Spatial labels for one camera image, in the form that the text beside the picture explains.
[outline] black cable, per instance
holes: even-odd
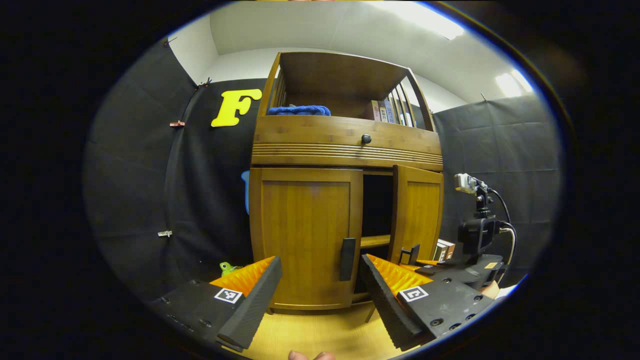
[[[488,192],[490,193],[494,193],[495,196],[498,197],[498,199],[500,199],[500,202],[502,203],[502,206],[504,206],[504,212],[507,213],[507,223],[510,224],[511,223],[511,215],[509,215],[509,210],[507,209],[507,204],[504,202],[504,199],[500,196],[500,194],[495,191],[494,189],[489,189]]]

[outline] cabinet door handle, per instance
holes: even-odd
[[[351,280],[355,252],[356,238],[344,238],[340,249],[340,281]]]

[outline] blue cloth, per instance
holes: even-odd
[[[249,214],[249,170],[240,174],[240,178],[244,181],[244,208]]]
[[[282,106],[267,110],[267,115],[324,115],[331,116],[331,112],[326,106],[306,105],[306,106]]]

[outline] drawer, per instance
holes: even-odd
[[[371,142],[362,143],[369,134]],[[442,171],[438,134],[386,122],[309,115],[259,116],[254,165],[386,167]]]

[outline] blue towel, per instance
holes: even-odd
[[[324,115],[331,116],[331,112],[326,106],[306,105],[306,106],[282,106],[267,110],[267,115]]]

